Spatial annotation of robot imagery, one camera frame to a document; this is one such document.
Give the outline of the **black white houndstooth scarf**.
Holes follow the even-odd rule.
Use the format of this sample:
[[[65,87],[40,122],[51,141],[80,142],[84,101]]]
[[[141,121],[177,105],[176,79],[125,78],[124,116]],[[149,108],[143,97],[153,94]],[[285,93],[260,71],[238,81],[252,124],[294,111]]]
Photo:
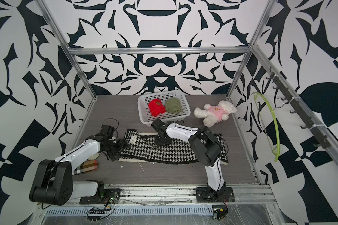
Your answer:
[[[198,162],[189,143],[173,139],[170,145],[157,146],[155,144],[156,135],[156,133],[140,133],[135,129],[128,129],[125,140],[129,143],[129,148],[120,152],[119,155],[124,159],[170,165]]]

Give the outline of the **red knitted scarf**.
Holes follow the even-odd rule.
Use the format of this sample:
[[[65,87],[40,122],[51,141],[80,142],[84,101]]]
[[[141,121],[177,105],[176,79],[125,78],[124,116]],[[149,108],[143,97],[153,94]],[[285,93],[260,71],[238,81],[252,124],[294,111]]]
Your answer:
[[[149,102],[148,108],[152,116],[157,117],[160,114],[166,113],[165,106],[162,104],[160,99],[153,99]]]

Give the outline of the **green knitted scarf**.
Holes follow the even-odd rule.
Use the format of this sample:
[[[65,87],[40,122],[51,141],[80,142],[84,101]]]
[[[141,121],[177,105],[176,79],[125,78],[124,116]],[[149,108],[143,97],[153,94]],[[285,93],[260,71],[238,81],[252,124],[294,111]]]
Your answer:
[[[175,97],[165,101],[165,109],[166,112],[174,114],[181,113],[183,110],[180,100]]]

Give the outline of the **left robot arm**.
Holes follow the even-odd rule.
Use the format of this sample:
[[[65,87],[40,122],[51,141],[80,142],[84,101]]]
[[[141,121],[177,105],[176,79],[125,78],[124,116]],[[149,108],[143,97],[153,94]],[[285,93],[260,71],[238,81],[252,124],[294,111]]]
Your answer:
[[[91,156],[103,153],[116,161],[120,153],[130,147],[125,139],[114,138],[116,129],[103,125],[101,131],[89,136],[78,147],[56,159],[45,159],[38,165],[29,200],[62,206],[69,200],[79,199],[81,204],[101,203],[107,193],[101,181],[74,182],[76,169]]]

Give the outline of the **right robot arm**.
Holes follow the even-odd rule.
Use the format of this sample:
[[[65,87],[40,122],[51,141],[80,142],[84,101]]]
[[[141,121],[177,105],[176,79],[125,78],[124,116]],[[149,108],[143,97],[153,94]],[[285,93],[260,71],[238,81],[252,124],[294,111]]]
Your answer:
[[[197,160],[205,166],[208,193],[217,197],[224,193],[226,183],[221,170],[223,147],[208,127],[190,128],[160,119],[154,120],[151,126],[158,133],[155,137],[158,146],[169,145],[173,139],[188,143]]]

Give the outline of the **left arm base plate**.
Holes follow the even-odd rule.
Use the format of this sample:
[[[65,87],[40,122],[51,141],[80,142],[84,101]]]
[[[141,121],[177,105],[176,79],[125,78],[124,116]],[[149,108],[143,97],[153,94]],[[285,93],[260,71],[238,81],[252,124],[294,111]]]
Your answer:
[[[117,204],[120,200],[120,188],[108,188],[98,191],[92,197],[83,197],[79,204]]]

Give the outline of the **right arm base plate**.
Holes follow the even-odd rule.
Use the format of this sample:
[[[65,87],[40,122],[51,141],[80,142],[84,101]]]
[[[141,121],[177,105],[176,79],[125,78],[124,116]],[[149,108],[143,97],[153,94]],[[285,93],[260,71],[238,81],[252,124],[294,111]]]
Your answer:
[[[218,192],[210,187],[195,189],[197,202],[235,202],[235,196],[231,187],[223,186]]]

